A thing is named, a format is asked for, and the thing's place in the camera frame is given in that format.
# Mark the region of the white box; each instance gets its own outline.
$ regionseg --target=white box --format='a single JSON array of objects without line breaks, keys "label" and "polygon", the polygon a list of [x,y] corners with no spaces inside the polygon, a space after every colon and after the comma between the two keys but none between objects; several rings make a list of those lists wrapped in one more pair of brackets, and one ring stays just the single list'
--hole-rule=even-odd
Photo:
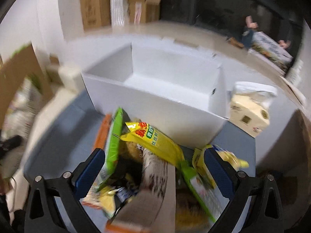
[{"label": "white box", "polygon": [[121,106],[189,148],[209,143],[230,111],[221,66],[202,51],[165,40],[132,42],[82,77],[97,111]]}]

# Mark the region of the screw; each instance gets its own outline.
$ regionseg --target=screw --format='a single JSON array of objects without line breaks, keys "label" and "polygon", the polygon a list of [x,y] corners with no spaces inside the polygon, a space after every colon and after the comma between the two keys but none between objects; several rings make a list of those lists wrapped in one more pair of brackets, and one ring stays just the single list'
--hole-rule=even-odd
[{"label": "screw", "polygon": [[271,175],[271,174],[269,174],[268,176],[267,176],[267,178],[268,178],[268,180],[274,180],[274,177],[273,177],[273,175]]},{"label": "screw", "polygon": [[40,180],[42,180],[42,176],[41,175],[38,175],[37,177],[35,177],[35,181],[36,182],[39,182]]},{"label": "screw", "polygon": [[246,173],[243,172],[243,171],[238,171],[238,176],[241,177],[241,178],[245,178]]},{"label": "screw", "polygon": [[64,177],[65,179],[68,179],[70,176],[71,176],[71,172],[65,172],[65,173],[63,174],[63,177]]}]

